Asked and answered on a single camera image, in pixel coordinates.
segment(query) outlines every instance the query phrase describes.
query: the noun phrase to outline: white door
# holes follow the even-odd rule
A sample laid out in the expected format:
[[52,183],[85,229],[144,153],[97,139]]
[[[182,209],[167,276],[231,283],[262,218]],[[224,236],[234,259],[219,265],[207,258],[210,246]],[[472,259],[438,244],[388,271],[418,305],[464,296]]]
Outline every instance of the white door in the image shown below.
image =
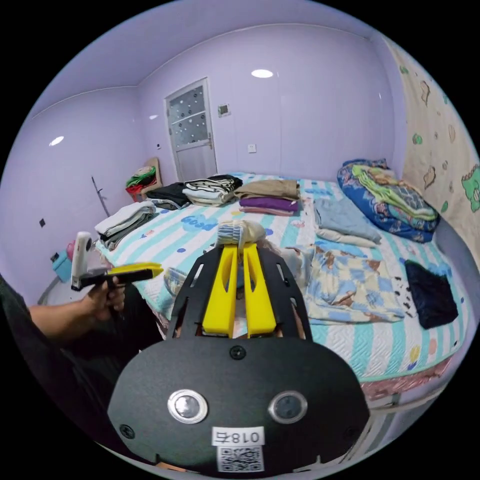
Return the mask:
[[166,99],[168,133],[180,182],[217,174],[207,79]]

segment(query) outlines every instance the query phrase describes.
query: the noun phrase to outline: sticker label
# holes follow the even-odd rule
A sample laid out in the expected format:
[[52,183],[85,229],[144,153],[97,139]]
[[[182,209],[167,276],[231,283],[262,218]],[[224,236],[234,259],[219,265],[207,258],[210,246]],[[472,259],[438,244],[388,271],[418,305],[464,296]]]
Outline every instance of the sticker label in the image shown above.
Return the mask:
[[261,446],[216,448],[216,464],[219,472],[264,472],[264,456]]
[[264,428],[262,426],[249,428],[214,426],[211,429],[211,444],[214,447],[261,447],[265,445]]

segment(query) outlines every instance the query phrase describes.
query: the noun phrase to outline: qr code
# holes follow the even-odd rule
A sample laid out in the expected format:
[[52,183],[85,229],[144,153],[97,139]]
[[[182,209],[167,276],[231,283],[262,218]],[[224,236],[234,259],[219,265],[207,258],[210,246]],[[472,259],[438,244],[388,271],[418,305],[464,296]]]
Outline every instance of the qr code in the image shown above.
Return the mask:
[[261,446],[218,447],[219,472],[263,472],[264,458]]

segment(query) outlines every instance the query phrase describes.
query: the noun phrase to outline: frosted glass window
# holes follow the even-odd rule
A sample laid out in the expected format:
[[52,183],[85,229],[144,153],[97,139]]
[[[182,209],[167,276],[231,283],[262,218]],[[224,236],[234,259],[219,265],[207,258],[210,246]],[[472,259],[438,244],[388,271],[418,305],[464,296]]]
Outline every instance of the frosted glass window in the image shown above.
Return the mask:
[[190,90],[170,101],[170,122],[190,117],[205,111],[203,86]]
[[200,142],[209,137],[205,113],[198,113],[191,118],[179,121],[173,124],[171,129],[177,146]]

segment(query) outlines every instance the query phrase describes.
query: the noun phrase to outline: blue folded clothes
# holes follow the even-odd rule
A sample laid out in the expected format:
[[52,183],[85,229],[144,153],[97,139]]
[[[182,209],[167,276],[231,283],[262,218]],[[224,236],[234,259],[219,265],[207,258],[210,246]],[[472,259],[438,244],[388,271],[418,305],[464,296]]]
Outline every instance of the blue folded clothes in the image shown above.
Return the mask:
[[335,230],[343,235],[353,235],[380,243],[382,237],[363,219],[363,214],[348,198],[341,200],[317,198],[313,202],[315,221],[322,229]]

